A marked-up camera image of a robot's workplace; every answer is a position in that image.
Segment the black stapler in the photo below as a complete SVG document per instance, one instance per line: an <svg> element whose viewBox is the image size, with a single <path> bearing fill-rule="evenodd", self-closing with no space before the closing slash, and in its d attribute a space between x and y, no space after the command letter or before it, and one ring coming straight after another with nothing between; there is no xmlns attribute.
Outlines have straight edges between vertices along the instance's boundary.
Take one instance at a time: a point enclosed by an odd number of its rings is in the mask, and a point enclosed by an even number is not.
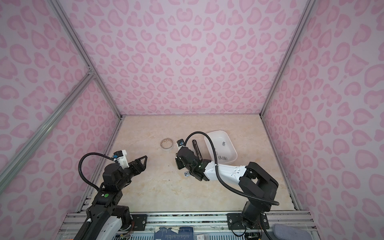
<svg viewBox="0 0 384 240"><path fill-rule="evenodd" d="M195 152L196 152L196 154L197 154L199 160L201 161L201 160L203 159L203 157L202 157L201 151L200 151L200 149L199 149L198 143L197 143L196 140L193 140L192 142L193 142L194 150L195 150Z"/></svg>

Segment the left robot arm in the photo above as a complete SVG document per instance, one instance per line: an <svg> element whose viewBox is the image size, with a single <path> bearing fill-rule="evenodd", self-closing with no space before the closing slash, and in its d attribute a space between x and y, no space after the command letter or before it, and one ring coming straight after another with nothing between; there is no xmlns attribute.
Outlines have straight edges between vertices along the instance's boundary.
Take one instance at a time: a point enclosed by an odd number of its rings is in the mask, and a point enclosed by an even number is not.
<svg viewBox="0 0 384 240"><path fill-rule="evenodd" d="M82 166L89 156L98 156L113 161L105 167L103 182L98 187L90 182L84 175ZM119 231L132 231L135 222L129 207L120 206L119 201L123 196L123 189L132 182L132 178L141 174L147 167L147 156L142 156L134 161L124 164L126 156L122 151L108 157L100 153L87 153L79 161L78 172L81 179L94 188L97 194L86 209L86 220L75 236L76 240L111 240Z"/></svg>

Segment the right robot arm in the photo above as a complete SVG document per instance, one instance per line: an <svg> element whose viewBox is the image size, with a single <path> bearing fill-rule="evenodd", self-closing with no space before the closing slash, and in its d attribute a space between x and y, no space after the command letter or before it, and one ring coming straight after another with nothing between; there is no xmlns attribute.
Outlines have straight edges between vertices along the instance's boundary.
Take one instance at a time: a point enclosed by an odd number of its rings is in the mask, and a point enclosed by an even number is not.
<svg viewBox="0 0 384 240"><path fill-rule="evenodd" d="M217 164L200 159L188 147L179 148L176 163L197 180L219 181L230 192L248 199L241 212L241 229L258 227L263 222L261 215L280 204L275 201L279 183L257 163L237 167Z"/></svg>

